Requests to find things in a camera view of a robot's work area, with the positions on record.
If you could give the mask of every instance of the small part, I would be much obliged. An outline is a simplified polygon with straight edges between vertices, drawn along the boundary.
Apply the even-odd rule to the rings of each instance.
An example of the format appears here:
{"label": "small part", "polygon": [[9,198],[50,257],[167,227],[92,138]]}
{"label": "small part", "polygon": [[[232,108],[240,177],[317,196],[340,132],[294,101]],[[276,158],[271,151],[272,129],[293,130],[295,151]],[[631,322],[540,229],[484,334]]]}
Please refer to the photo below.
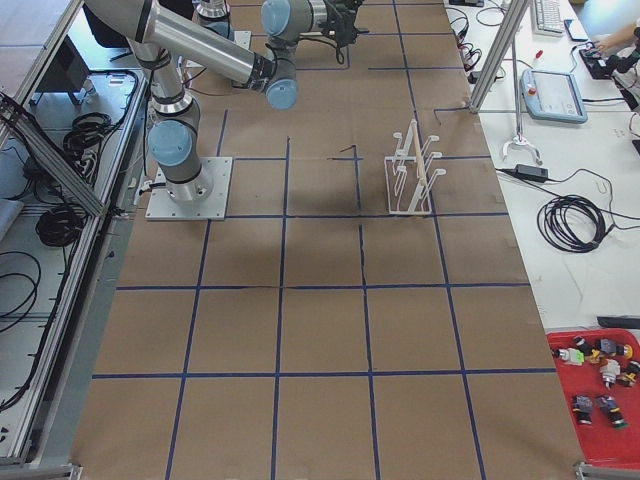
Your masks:
{"label": "small part", "polygon": [[579,425],[591,425],[591,412],[593,412],[593,402],[589,397],[576,395],[571,402],[573,413]]}
{"label": "small part", "polygon": [[604,359],[600,367],[600,375],[605,387],[613,387],[618,375],[620,375],[620,364],[611,358]]}
{"label": "small part", "polygon": [[589,363],[600,363],[600,350],[596,349],[593,345],[591,345],[584,337],[577,336],[573,338],[573,341],[582,353],[584,353],[584,357],[587,359]]}
{"label": "small part", "polygon": [[600,410],[609,418],[614,428],[626,428],[629,424],[626,422],[620,412],[620,407],[616,403],[615,398],[611,395],[602,395],[596,398],[596,404]]}
{"label": "small part", "polygon": [[618,384],[623,387],[633,387],[638,380],[638,374],[640,374],[640,362],[631,360],[626,368],[622,370],[622,373],[618,375]]}
{"label": "small part", "polygon": [[556,348],[553,350],[553,356],[564,361],[567,365],[579,367],[584,363],[584,353],[575,348]]}
{"label": "small part", "polygon": [[633,347],[631,347],[631,345],[616,343],[615,341],[609,340],[608,338],[603,338],[596,341],[596,347],[604,355],[607,355],[609,357],[615,357],[616,355],[619,355],[626,358],[627,360],[633,357]]}

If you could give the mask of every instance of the metal mounting plate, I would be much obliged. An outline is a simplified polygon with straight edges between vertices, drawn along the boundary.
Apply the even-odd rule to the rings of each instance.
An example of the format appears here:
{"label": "metal mounting plate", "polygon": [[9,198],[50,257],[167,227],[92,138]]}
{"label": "metal mounting plate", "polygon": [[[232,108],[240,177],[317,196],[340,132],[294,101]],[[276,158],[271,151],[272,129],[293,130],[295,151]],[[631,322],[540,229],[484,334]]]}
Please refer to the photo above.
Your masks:
{"label": "metal mounting plate", "polygon": [[[202,168],[213,179],[211,194],[201,201],[179,203],[173,201],[165,188],[155,188],[149,199],[147,220],[224,220],[233,158],[203,157],[201,160]],[[158,169],[155,183],[164,182],[164,174]]]}

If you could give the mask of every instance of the electronic device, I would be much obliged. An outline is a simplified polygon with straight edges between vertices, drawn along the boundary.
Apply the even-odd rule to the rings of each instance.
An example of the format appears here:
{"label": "electronic device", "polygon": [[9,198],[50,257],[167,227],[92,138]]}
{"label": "electronic device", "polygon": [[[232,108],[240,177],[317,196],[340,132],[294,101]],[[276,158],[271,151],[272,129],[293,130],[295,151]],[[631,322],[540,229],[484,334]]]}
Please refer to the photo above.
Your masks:
{"label": "electronic device", "polygon": [[583,48],[578,50],[578,53],[587,70],[589,70],[591,78],[594,80],[607,80],[611,78],[610,69],[607,68],[607,62],[602,58],[602,54],[597,48]]}
{"label": "electronic device", "polygon": [[564,35],[558,0],[533,0],[530,10],[533,33],[554,37]]}
{"label": "electronic device", "polygon": [[580,20],[567,18],[564,21],[564,27],[569,33],[569,38],[574,42],[587,42],[589,40],[589,36],[587,35],[587,32],[585,32]]}
{"label": "electronic device", "polygon": [[449,5],[462,5],[463,7],[484,7],[484,0],[449,0]]}
{"label": "electronic device", "polygon": [[520,78],[524,103],[532,118],[584,123],[587,112],[570,73],[527,69]]}

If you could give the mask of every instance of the white desk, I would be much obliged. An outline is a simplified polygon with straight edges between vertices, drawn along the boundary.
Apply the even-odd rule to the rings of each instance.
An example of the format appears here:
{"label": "white desk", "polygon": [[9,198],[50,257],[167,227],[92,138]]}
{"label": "white desk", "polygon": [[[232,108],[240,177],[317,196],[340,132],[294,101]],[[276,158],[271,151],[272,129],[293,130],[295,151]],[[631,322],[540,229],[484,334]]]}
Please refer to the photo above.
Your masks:
{"label": "white desk", "polygon": [[[579,127],[549,127],[525,115],[527,139],[538,146],[554,179],[566,178],[588,168],[614,185],[614,211],[640,215],[640,156],[633,148],[627,125],[629,113],[590,114]],[[513,134],[513,120],[501,114],[481,114],[482,126],[496,168],[516,163],[531,164],[524,151],[513,151],[507,162],[500,159],[502,144]],[[513,228],[546,329],[597,326],[599,314],[640,313],[637,266],[640,265],[640,230],[614,230],[595,252],[579,255],[560,252],[540,236],[538,210],[551,199],[544,192],[500,175]],[[545,185],[559,194],[580,194],[607,208],[604,182],[581,173],[559,185]],[[631,222],[618,220],[619,225]]]}
{"label": "white desk", "polygon": [[[576,18],[576,14],[568,2],[561,2],[562,18]],[[479,11],[474,7],[456,7],[464,11],[469,17],[469,33],[466,40],[473,43],[476,48],[480,48],[483,57],[480,59],[476,70],[482,70],[484,62],[491,49],[491,44],[498,27],[486,27],[476,20],[476,14]],[[448,10],[449,18],[454,19],[460,16],[454,10]],[[497,23],[502,15],[497,11],[481,14],[480,19],[485,23]],[[464,25],[464,21],[457,21],[454,26],[456,31]],[[573,75],[576,77],[580,93],[583,98],[602,99],[602,98],[619,98],[620,92],[616,88],[612,80],[594,80],[589,75],[589,71],[580,58],[577,50],[572,54],[571,49],[580,45],[580,42],[573,42],[568,35],[562,37],[551,37],[545,35],[536,35],[532,32],[531,16],[529,12],[524,16],[521,28],[516,35],[516,55],[517,58],[528,63],[539,70],[551,70],[558,72],[569,72],[573,69]],[[535,55],[540,50],[543,51],[539,59],[535,59]],[[506,58],[511,58],[511,49],[507,51]],[[490,93],[487,95],[482,105],[483,111],[514,111],[513,81],[511,62],[502,63],[505,70],[505,77],[494,83]],[[527,68],[524,64],[519,64],[519,71]],[[587,111],[629,111],[627,104],[620,102],[607,102],[599,105],[586,105]]]}
{"label": "white desk", "polygon": [[[477,8],[463,7],[462,10],[470,20],[467,40],[488,54],[497,27],[478,24]],[[564,18],[575,18],[568,2],[562,3],[562,12]],[[449,10],[450,19],[458,16],[459,13]],[[499,15],[481,17],[485,22],[497,18]],[[463,23],[457,22],[456,30]],[[535,68],[571,69],[569,53],[575,43],[567,35],[561,38],[533,35],[527,14],[516,38],[518,58],[527,63],[533,62],[538,50],[544,51],[533,63]],[[576,61],[573,73],[584,98],[620,96],[613,82],[592,80],[582,60],[576,56]],[[494,84],[481,109],[487,144],[496,168],[512,168],[517,163],[532,165],[532,157],[525,151],[512,150],[507,161],[502,161],[502,146],[515,134],[511,63],[505,62],[503,67],[507,72],[505,79]],[[540,150],[551,178],[565,178],[579,168],[594,170],[613,183],[613,210],[640,216],[640,155],[631,144],[628,132],[631,112],[625,103],[588,106],[587,110],[589,120],[583,125],[541,122],[525,114],[525,137]],[[503,175],[500,175],[500,185],[547,330],[595,327],[596,315],[640,314],[637,294],[640,278],[636,274],[640,265],[640,230],[614,230],[600,248],[589,254],[562,253],[544,241],[536,224],[538,210],[551,197]],[[608,206],[604,183],[589,174],[579,174],[567,183],[547,187],[559,194],[583,195],[603,208]],[[610,217],[605,218],[610,224]],[[618,223],[632,224],[622,220]]]}

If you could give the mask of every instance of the cardboard floor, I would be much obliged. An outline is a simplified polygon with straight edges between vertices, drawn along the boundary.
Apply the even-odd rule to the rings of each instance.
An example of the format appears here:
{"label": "cardboard floor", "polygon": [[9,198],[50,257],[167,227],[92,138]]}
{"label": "cardboard floor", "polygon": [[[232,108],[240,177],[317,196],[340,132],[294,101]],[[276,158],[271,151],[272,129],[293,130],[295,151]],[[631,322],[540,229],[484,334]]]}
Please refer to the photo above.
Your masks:
{"label": "cardboard floor", "polygon": [[[262,31],[234,2],[236,29]],[[140,208],[73,461],[88,480],[569,480],[581,453],[440,2],[367,3],[288,112],[207,72],[224,222]],[[253,46],[264,51],[264,37]],[[435,215],[387,214],[419,121]]]}

